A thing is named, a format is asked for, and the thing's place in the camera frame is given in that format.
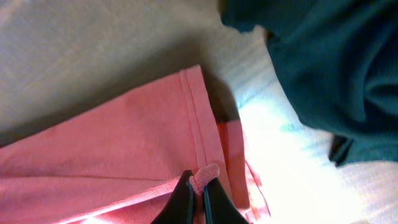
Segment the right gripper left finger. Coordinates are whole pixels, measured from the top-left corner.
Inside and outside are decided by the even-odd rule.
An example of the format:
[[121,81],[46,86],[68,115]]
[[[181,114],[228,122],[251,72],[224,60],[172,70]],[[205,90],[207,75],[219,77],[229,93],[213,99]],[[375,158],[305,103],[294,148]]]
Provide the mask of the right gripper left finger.
[[189,181],[192,175],[190,170],[183,172],[165,207],[152,224],[193,224],[195,193]]

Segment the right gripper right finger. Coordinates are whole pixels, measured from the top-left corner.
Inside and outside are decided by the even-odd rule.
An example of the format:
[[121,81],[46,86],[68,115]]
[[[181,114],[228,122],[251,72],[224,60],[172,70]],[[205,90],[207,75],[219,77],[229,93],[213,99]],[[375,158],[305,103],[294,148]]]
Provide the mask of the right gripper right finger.
[[218,178],[205,186],[203,202],[207,224],[249,224],[233,205]]

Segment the coral red t-shirt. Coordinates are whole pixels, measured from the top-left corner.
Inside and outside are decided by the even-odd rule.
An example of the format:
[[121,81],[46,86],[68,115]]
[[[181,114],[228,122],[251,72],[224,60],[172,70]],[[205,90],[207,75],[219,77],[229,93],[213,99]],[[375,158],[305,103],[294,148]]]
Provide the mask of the coral red t-shirt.
[[218,123],[194,66],[1,149],[2,223],[150,223],[185,170],[193,223],[218,178],[248,223],[270,213],[238,120]]

